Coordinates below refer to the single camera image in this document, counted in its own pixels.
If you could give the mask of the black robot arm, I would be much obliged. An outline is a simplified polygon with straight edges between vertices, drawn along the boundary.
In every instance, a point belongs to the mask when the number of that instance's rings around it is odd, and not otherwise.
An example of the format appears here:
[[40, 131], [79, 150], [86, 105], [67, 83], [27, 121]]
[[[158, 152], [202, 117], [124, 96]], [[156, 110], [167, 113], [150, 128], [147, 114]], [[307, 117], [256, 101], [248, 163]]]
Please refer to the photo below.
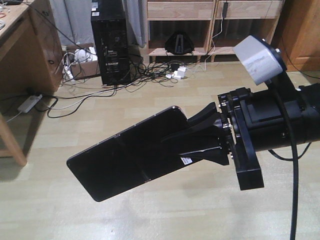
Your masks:
[[222, 93], [188, 119], [185, 129], [162, 138], [168, 151], [182, 157], [228, 165], [233, 156], [241, 190], [264, 186], [257, 152], [320, 139], [320, 86], [295, 88], [283, 72], [267, 89]]

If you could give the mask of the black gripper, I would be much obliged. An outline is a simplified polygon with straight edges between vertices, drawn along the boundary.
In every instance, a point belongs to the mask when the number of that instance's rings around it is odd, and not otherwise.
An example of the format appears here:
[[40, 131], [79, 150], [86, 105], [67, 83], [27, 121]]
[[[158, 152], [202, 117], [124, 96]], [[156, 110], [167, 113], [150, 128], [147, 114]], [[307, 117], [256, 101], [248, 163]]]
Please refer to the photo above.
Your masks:
[[[233, 129], [226, 137], [232, 153], [235, 171], [242, 191], [264, 187], [262, 170], [245, 121], [243, 107], [250, 97], [249, 88], [218, 95], [227, 128]], [[222, 166], [229, 164], [228, 148], [222, 127], [221, 114], [215, 102], [187, 120], [188, 128], [167, 135], [161, 144], [168, 153], [194, 160], [208, 160]]]

